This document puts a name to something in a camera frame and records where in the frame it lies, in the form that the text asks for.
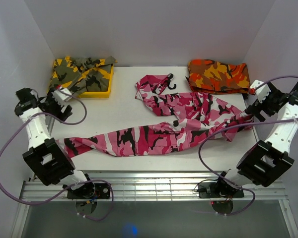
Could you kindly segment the yellow plastic tray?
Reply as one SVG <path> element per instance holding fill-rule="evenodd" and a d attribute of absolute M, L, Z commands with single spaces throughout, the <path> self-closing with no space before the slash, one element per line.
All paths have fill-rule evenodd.
<path fill-rule="evenodd" d="M 108 97 L 114 64 L 76 66 L 67 62 L 54 63 L 49 88 L 67 88 L 79 97 Z"/>

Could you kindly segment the aluminium rail frame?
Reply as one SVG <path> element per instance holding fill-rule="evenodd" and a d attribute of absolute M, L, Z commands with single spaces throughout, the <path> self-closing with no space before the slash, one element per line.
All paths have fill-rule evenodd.
<path fill-rule="evenodd" d="M 127 125 L 127 120 L 156 122 L 157 117 L 139 113 L 140 103 L 125 96 L 108 99 L 84 98 L 88 112 L 86 120 L 71 130 L 71 134 L 99 132 Z M 208 170 L 223 171 L 237 163 L 248 148 L 260 138 L 260 126 L 275 128 L 276 122 L 256 122 L 249 130 L 237 135 L 233 142 L 217 140 L 203 149 L 204 161 L 198 160 L 197 147 L 165 156 L 112 157 L 100 152 L 88 152 L 75 157 L 79 170 L 94 179 L 108 181 L 113 186 L 115 201 L 185 201 L 197 200 L 193 185 L 198 180 L 214 179 Z"/>

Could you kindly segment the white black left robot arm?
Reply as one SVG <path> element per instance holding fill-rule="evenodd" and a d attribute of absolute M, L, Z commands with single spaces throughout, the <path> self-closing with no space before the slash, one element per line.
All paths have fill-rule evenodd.
<path fill-rule="evenodd" d="M 78 198 L 93 198 L 96 188 L 88 174 L 75 168 L 68 153 L 50 135 L 46 116 L 62 122 L 72 115 L 72 107 L 67 101 L 72 93 L 61 86 L 52 88 L 47 96 L 38 98 L 30 88 L 16 92 L 19 100 L 14 112 L 26 124 L 29 144 L 23 159 L 44 185 L 62 184 Z"/>

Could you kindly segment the green yellow camouflage trousers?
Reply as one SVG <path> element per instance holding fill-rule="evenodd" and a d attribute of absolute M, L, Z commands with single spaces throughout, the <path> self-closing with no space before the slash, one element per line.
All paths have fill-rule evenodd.
<path fill-rule="evenodd" d="M 55 59 L 48 88 L 62 86 L 80 98 L 109 98 L 116 63 L 112 56 Z"/>

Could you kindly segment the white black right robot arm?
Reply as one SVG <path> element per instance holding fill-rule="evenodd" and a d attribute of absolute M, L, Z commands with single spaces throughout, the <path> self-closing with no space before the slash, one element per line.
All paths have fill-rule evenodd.
<path fill-rule="evenodd" d="M 261 112 L 268 116 L 277 114 L 279 123 L 265 140 L 259 140 L 244 154 L 236 168 L 222 172 L 214 185 L 215 194 L 220 197 L 234 196 L 239 187 L 247 184 L 268 187 L 294 163 L 289 153 L 298 130 L 298 82 L 291 92 L 283 93 L 270 82 L 256 80 L 249 93 L 256 95 L 257 100 L 246 113 L 260 122 L 265 120 Z"/>

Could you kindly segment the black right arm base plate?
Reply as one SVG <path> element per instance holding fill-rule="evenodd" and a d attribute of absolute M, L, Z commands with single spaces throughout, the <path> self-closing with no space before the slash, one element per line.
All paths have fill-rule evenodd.
<path fill-rule="evenodd" d="M 233 188 L 223 180 L 206 179 L 196 185 L 194 191 L 200 198 L 243 198 L 244 192 Z"/>

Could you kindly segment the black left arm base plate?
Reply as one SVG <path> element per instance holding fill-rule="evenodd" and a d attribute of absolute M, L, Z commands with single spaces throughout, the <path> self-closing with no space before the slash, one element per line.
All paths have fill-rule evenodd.
<path fill-rule="evenodd" d="M 68 199 L 109 199 L 110 186 L 104 182 L 89 182 L 77 189 L 67 190 Z"/>

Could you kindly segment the orange camouflage folded trousers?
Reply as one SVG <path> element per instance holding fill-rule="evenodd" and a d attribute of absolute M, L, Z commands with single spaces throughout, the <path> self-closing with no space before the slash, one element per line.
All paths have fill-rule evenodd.
<path fill-rule="evenodd" d="M 227 64 L 211 59 L 188 62 L 186 80 L 193 92 L 209 94 L 247 94 L 250 78 L 247 64 Z"/>

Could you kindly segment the pink camouflage trousers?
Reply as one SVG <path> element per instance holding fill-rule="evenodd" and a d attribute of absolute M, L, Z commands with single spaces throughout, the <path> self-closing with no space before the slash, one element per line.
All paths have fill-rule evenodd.
<path fill-rule="evenodd" d="M 233 141 L 243 130 L 236 127 L 253 121 L 253 116 L 211 94 L 185 92 L 164 94 L 173 75 L 146 75 L 135 84 L 135 98 L 158 117 L 175 116 L 173 122 L 143 125 L 88 138 L 60 140 L 72 158 L 93 149 L 116 157 L 164 155 L 183 151 L 202 143 L 209 135 Z"/>

